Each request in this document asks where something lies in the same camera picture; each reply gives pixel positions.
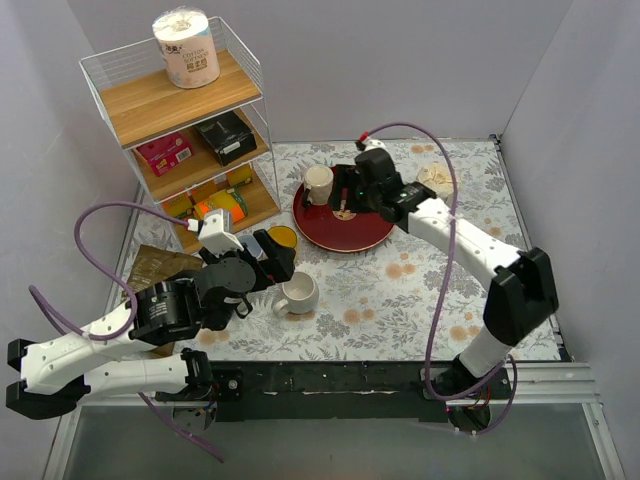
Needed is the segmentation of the yellow mug black handle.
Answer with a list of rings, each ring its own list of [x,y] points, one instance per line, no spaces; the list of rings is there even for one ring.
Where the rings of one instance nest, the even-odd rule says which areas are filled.
[[[279,245],[288,248],[297,248],[298,237],[296,232],[290,227],[277,225],[268,230],[269,236]]]

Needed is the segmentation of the speckled white round mug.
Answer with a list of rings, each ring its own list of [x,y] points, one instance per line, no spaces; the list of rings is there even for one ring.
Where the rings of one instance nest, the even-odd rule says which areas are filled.
[[[302,315],[315,309],[319,301],[319,287],[307,273],[296,271],[291,279],[281,285],[282,298],[272,307],[277,317],[286,314]]]

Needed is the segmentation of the beige textured mug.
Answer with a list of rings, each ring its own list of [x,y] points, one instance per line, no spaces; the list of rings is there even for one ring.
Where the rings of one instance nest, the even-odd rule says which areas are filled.
[[[324,206],[328,204],[334,182],[333,171],[324,165],[307,169],[303,179],[302,206]]]

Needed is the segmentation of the grey blue mug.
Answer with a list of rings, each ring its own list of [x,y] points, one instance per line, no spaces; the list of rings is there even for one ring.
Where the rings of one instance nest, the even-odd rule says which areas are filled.
[[[263,249],[253,234],[240,235],[238,236],[238,240],[254,258],[259,259],[263,255]]]

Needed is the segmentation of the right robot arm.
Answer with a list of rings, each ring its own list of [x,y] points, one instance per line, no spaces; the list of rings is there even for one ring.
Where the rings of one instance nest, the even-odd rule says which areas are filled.
[[[419,182],[406,183],[383,148],[361,152],[336,168],[329,204],[353,213],[377,213],[409,235],[447,255],[486,290],[484,325],[472,342],[425,386],[432,398],[475,397],[507,355],[559,307],[547,253],[503,243],[464,219]]]

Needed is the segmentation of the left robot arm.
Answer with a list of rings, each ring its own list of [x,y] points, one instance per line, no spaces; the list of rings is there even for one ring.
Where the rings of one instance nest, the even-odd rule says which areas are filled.
[[[248,294],[289,281],[295,250],[265,230],[253,235],[262,258],[245,247],[206,252],[199,270],[183,270],[118,305],[79,332],[42,343],[16,339],[7,363],[19,378],[6,388],[5,405],[33,420],[65,415],[89,399],[160,392],[179,400],[213,397],[219,386],[207,355],[185,349],[159,359],[133,360],[166,344],[221,331],[253,309]]]

